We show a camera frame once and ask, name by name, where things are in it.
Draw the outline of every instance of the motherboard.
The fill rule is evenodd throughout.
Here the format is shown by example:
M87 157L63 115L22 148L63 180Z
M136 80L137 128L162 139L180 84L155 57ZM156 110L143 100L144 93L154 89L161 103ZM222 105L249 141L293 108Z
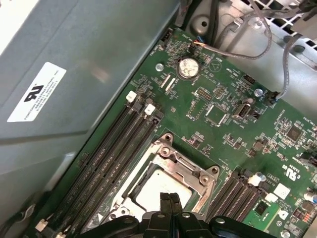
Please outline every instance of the motherboard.
M317 126L195 37L168 28L30 224L25 238L76 237L159 210L177 192L223 215L302 237L317 215Z

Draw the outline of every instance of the ul logo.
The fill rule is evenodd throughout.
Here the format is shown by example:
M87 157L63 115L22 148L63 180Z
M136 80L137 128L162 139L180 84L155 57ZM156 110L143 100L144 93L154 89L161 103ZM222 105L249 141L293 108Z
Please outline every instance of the ul logo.
M31 92L28 94L28 96L26 96L24 101L30 102L31 100L36 99L37 95L41 92L43 87L43 85L33 87Z

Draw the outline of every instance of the gray cable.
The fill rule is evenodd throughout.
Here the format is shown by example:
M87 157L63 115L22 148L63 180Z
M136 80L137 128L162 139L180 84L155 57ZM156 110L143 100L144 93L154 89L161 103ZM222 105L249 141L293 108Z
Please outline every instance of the gray cable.
M270 17L270 18L291 18L297 15L297 12L299 11L299 8L293 9L293 10L271 10L271 9L264 9L261 10L262 14L265 17ZM243 16L241 16L240 18L243 19L243 24L247 23L249 20L251 20L252 18L257 17L257 14L252 11L249 12L247 14L244 14ZM230 30L234 30L235 28L237 28L237 24L234 22L231 22L230 24L228 24L223 30L222 32L219 34L217 41L214 45L215 48L220 48L220 46L222 45L224 38L227 36L228 32Z
M284 72L284 86L283 86L283 90L281 93L279 93L276 96L276 99L280 99L282 98L289 87L289 69L288 69L288 58L289 58L289 53L291 51L292 45L295 44L295 42L301 37L301 34L296 34L294 37L292 37L286 44L284 52L283 52L283 72Z
M235 53L229 53L229 52L226 52L226 51L222 51L222 50L219 50L215 47L211 47L211 46L208 46L208 45L205 45L204 48L210 50L210 51L213 51L213 52L216 52L220 55L224 55L224 56L230 56L230 57L235 57L235 58L241 58L241 59L249 59L249 60L257 60L259 58L261 58L262 56L264 56L268 51L269 49L271 48L271 45L272 45L272 32L271 32L271 29L264 17L264 15L261 13L261 10L259 9L259 7L256 5L256 3L254 2L254 0L249 0L251 6L253 7L254 11L256 12L256 14L258 15L258 17L260 18L260 20L262 21L262 23L264 24L265 28L266 28L266 34L267 34L267 37L268 37L268 43L267 43L267 46L266 46L266 49L259 55L257 56L246 56L246 55L241 55L241 54L235 54Z

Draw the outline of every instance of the ram slot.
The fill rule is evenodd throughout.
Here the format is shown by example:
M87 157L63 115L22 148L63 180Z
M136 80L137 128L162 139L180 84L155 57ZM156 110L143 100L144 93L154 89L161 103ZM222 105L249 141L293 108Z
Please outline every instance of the ram slot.
M76 199L72 207L68 210L67 214L65 215L65 219L62 222L62 226L59 227L59 229L66 229L72 223L72 221L76 219L77 214L83 209L83 207L85 207L85 204L87 204L96 189L100 186L99 184L104 179L104 175L114 169L114 165L117 163L117 149L123 148L126 144L129 143L131 138L134 136L134 128L138 127L143 120L144 119L141 116L135 114L133 116L133 120L126 125L125 129L122 130L122 133L120 133L119 136L115 139L115 141L109 148L109 151L106 153L106 156L97 166L94 175L87 182L87 186L84 190L82 190L79 198Z
M241 207L242 211L239 211L238 216L235 218L235 220L238 222L242 222L255 206L259 197L260 196L257 193L251 194L250 198L246 199L247 204Z
M136 143L133 143L132 140L132 143L130 145L122 148L120 156L118 156L117 166L113 169L113 171L111 171L110 175L107 175L105 177L102 186L97 189L94 197L89 201L86 208L82 210L81 214L77 216L76 220L73 222L71 228L73 233L81 230L89 222L90 218L101 205L103 199L113 190L116 182L122 178L123 174L130 164L131 159L136 156L140 148L143 146L144 142L152 134L155 125L150 124L146 126L146 123L148 123L148 121L144 120L143 123L138 127L138 131L135 133L136 137L138 136L138 134L141 133L140 140L135 140Z
M209 205L209 209L207 212L207 221L209 222L215 214L219 212L220 209L222 209L223 201L228 199L229 194L232 190L235 190L236 186L239 184L239 182L235 178L229 178L227 182L222 186L222 188L219 190L217 195L214 197L214 199L211 201Z
M61 216L66 212L67 208L70 207L71 203L74 201L75 198L78 196L78 192L80 189L85 187L84 183L90 178L93 174L95 168L99 164L100 160L103 158L103 155L107 152L107 149L110 144L110 139L117 135L118 129L122 126L122 123L131 115L129 115L130 108L124 107L123 110L120 112L119 116L115 119L114 123L112 124L111 128L103 137L100 144L94 150L94 152L88 157L86 160L86 164L83 166L83 169L77 175L74 183L71 185L70 189L68 190L67 194L63 198L62 202L57 207L54 216L50 219L52 223L58 221Z
M234 219L239 215L240 208L245 205L246 199L250 194L253 194L248 187L243 187L239 194L234 199L234 202L231 204L230 210L224 214L224 216Z

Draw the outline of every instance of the green circuit board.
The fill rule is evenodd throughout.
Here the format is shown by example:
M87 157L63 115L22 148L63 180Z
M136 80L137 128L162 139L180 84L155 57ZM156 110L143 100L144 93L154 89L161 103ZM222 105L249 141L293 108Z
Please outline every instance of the green circuit board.
M301 237L317 214L316 209L302 208L307 189L316 188L317 173L300 160L302 153L317 147L316 125L283 100L268 105L271 92L221 56L202 47L190 51L191 35L173 29L169 38L166 46L158 43L150 52L30 227L52 213L79 172L80 162L97 147L126 103L126 95L134 91L152 99L164 114L147 144L170 132L173 146L199 166L218 165L221 171L213 195L236 169L261 172L270 185L267 192L277 200L259 199L243 222L276 237L285 229L293 231L292 238ZM177 72L185 58L200 65L192 80ZM162 70L156 70L158 63ZM256 90L262 94L255 96ZM238 115L242 104L251 105L244 118ZM29 229L28 237L33 233Z

